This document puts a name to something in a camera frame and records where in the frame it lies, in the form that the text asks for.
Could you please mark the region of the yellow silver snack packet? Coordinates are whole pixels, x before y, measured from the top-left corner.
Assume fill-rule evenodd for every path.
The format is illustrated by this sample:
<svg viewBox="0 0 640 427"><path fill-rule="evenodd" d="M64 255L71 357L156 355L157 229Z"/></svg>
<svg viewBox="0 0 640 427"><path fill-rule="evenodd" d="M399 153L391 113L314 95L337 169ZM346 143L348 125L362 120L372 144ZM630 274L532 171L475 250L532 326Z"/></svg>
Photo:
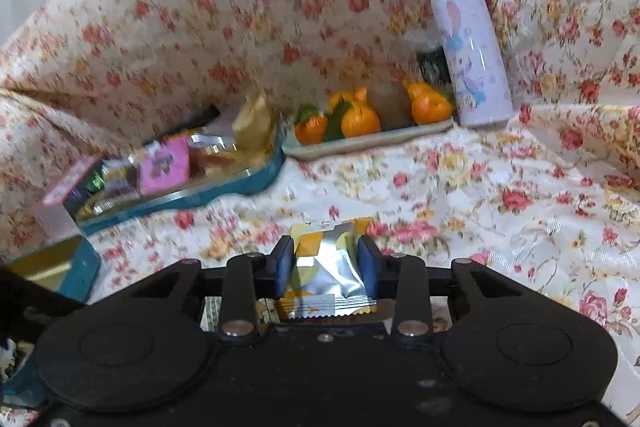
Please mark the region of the yellow silver snack packet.
<svg viewBox="0 0 640 427"><path fill-rule="evenodd" d="M373 313L358 268L357 242L370 225L357 218L336 225L293 225L294 261L284 296L276 302L282 321L333 319Z"/></svg>

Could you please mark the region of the teal tin tray with snacks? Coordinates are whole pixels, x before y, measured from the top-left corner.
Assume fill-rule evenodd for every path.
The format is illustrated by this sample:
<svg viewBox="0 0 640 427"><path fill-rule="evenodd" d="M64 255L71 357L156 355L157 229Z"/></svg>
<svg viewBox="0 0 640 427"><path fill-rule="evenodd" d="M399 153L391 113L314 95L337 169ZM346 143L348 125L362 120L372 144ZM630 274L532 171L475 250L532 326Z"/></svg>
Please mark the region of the teal tin tray with snacks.
<svg viewBox="0 0 640 427"><path fill-rule="evenodd" d="M86 184L89 198L75 213L79 230L90 235L153 212L201 207L224 194L252 195L265 190L284 163L278 126L262 150L239 150L232 136L213 135L204 128L156 142L179 136L189 145L191 173L185 184L150 195L141 192L139 167L154 142L125 157L100 158Z"/></svg>

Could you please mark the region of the white rectangular fruit plate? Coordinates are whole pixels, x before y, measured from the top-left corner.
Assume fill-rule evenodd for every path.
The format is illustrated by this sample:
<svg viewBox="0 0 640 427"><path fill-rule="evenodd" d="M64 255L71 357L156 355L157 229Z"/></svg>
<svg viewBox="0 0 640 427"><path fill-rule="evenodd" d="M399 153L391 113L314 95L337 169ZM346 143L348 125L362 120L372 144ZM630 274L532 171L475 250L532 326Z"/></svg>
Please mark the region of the white rectangular fruit plate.
<svg viewBox="0 0 640 427"><path fill-rule="evenodd" d="M454 127L454 120L449 118L436 124L424 124L405 129L383 131L377 134L358 136L358 138L341 139L317 145L300 145L295 132L288 130L282 139L282 150L286 156L300 161L312 161L321 157L344 155L362 152L368 148L398 145L421 136L439 134Z"/></svg>

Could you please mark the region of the left front mandarin orange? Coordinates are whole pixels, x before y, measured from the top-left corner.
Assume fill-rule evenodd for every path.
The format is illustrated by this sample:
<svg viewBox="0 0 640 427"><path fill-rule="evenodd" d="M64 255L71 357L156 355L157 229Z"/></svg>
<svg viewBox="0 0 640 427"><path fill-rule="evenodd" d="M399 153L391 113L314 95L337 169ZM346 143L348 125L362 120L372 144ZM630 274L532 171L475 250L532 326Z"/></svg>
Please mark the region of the left front mandarin orange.
<svg viewBox="0 0 640 427"><path fill-rule="evenodd" d="M295 138L303 146L320 144L323 142L327 125L328 118L324 115L314 114L308 116L295 125Z"/></svg>

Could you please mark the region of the mandarin orange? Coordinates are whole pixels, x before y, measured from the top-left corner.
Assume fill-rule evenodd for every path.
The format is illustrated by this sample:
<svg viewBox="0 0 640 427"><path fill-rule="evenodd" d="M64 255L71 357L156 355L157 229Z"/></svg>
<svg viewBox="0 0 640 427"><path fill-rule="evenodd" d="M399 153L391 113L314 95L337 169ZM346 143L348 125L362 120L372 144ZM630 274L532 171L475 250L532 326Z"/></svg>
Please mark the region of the mandarin orange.
<svg viewBox="0 0 640 427"><path fill-rule="evenodd" d="M323 142L327 125L328 118L324 115L314 114L308 116L295 125L295 138L303 146L320 144Z"/></svg>
<svg viewBox="0 0 640 427"><path fill-rule="evenodd" d="M411 104L411 114L416 124L437 124L448 120L454 110L448 98L435 91L419 94Z"/></svg>
<svg viewBox="0 0 640 427"><path fill-rule="evenodd" d="M341 132L346 139L375 134L381 130L378 114L367 105L352 105L341 120Z"/></svg>

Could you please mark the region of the gold foil snack packet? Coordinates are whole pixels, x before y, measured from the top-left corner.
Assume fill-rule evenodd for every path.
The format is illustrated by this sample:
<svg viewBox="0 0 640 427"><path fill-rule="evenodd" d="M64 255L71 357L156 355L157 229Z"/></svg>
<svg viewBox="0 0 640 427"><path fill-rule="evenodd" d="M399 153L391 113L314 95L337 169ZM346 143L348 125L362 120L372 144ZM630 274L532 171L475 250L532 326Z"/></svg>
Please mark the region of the gold foil snack packet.
<svg viewBox="0 0 640 427"><path fill-rule="evenodd" d="M248 97L232 122L235 144L239 150L262 150L271 141L273 109L264 90Z"/></svg>

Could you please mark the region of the middle front mandarin orange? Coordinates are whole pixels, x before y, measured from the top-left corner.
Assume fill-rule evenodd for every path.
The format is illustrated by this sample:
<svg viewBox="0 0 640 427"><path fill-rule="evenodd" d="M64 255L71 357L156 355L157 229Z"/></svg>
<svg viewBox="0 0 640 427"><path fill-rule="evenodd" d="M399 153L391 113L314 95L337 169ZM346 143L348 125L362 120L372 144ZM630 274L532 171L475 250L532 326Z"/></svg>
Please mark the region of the middle front mandarin orange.
<svg viewBox="0 0 640 427"><path fill-rule="evenodd" d="M341 132L346 139L375 134L381 130L378 114L367 105L352 105L341 120Z"/></svg>

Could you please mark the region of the pink snack packet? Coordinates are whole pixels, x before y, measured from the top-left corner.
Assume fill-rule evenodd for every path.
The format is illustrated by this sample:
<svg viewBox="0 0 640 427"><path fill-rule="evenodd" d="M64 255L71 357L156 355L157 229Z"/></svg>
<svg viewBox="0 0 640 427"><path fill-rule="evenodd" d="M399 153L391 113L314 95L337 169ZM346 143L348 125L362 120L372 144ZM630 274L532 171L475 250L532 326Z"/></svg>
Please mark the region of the pink snack packet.
<svg viewBox="0 0 640 427"><path fill-rule="evenodd" d="M139 186L144 195L169 191L190 179L190 154L185 136L154 142L139 167Z"/></svg>

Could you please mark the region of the brown kiwi fruit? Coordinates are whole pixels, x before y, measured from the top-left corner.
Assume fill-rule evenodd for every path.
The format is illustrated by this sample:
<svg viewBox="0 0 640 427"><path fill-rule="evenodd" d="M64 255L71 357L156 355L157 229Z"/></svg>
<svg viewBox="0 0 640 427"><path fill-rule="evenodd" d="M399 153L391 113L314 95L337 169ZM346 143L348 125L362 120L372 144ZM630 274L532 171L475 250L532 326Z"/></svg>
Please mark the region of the brown kiwi fruit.
<svg viewBox="0 0 640 427"><path fill-rule="evenodd" d="M384 131L404 129L413 125L411 100L405 87L387 80L368 89L367 101L378 115Z"/></svg>

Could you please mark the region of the right front mandarin orange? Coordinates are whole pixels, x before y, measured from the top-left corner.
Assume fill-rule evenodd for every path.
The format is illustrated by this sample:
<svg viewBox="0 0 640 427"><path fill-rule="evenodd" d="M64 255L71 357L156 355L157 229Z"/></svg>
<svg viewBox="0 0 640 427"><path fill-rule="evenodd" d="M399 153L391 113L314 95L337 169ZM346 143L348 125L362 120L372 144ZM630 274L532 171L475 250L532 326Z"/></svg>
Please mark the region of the right front mandarin orange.
<svg viewBox="0 0 640 427"><path fill-rule="evenodd" d="M411 114L416 124L437 124L448 120L454 110L448 98L435 91L419 94L411 104Z"/></svg>

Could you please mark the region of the black remote control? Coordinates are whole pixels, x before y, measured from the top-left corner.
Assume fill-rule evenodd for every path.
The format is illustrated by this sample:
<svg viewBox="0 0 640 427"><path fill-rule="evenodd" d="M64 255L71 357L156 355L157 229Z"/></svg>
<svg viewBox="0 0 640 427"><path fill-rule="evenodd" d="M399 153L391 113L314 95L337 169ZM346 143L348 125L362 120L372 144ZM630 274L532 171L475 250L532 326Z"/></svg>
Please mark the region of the black remote control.
<svg viewBox="0 0 640 427"><path fill-rule="evenodd" d="M144 141L143 144L149 145L153 142L167 139L168 136L171 135L180 134L193 129L201 129L203 127L206 127L211 121L215 120L219 116L220 110L215 104L203 106L191 116L186 117L186 119L177 122L177 124L172 124L163 131L158 132L156 135L153 135L152 138Z"/></svg>

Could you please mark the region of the dark green coffee can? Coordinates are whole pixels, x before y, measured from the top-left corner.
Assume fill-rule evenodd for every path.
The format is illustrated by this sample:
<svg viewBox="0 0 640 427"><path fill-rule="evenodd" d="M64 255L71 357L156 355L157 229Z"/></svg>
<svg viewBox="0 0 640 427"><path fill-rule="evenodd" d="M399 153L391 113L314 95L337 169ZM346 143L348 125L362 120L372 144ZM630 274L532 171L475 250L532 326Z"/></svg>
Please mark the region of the dark green coffee can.
<svg viewBox="0 0 640 427"><path fill-rule="evenodd" d="M442 48L418 52L416 62L426 83L438 89L451 86L447 60Z"/></svg>

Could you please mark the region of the teal and gold tin lid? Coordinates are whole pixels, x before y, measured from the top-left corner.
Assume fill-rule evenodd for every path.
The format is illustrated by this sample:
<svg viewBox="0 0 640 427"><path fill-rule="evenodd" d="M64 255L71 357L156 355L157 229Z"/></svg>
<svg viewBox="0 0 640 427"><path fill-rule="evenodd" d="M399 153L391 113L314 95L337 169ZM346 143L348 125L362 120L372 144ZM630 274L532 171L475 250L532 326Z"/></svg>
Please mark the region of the teal and gold tin lid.
<svg viewBox="0 0 640 427"><path fill-rule="evenodd" d="M84 236L32 251L6 269L49 291L85 303L99 274L101 258Z"/></svg>

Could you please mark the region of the purple rabbit thermos bottle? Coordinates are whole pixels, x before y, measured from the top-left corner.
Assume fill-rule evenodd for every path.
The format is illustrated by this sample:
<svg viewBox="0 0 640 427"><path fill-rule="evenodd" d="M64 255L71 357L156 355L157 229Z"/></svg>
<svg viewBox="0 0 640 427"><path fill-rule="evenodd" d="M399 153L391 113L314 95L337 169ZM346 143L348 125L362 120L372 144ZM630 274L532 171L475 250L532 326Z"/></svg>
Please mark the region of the purple rabbit thermos bottle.
<svg viewBox="0 0 640 427"><path fill-rule="evenodd" d="M431 0L461 126L501 124L514 114L506 66L485 0Z"/></svg>

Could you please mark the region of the red and white snack box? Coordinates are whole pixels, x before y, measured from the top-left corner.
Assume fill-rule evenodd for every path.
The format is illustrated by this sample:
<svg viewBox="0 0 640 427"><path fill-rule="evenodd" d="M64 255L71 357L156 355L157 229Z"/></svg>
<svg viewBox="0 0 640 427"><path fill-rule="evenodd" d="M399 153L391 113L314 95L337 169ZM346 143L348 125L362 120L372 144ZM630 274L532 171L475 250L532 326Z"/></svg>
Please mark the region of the red and white snack box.
<svg viewBox="0 0 640 427"><path fill-rule="evenodd" d="M48 242L62 241L79 232L75 213L89 198L86 184L99 161L99 156L81 156L47 187L40 201L32 206L32 215Z"/></svg>

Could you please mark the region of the floral fabric sofa cover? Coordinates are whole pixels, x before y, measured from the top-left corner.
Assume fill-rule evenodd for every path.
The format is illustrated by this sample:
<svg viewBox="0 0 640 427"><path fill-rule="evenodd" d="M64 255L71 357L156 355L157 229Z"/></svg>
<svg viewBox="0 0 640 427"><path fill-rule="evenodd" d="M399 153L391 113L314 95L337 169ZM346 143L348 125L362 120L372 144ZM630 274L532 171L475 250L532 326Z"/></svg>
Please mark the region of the floral fabric sofa cover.
<svg viewBox="0 0 640 427"><path fill-rule="evenodd" d="M222 265L294 225L367 217L382 251L468 257L604 327L605 400L639 421L639 0L486 0L515 113L371 152L288 161L224 196L92 236L102 298L182 257ZM44 241L32 205L82 155L122 154L255 89L296 109L416 79L428 0L47 0L1 39L1 254Z"/></svg>

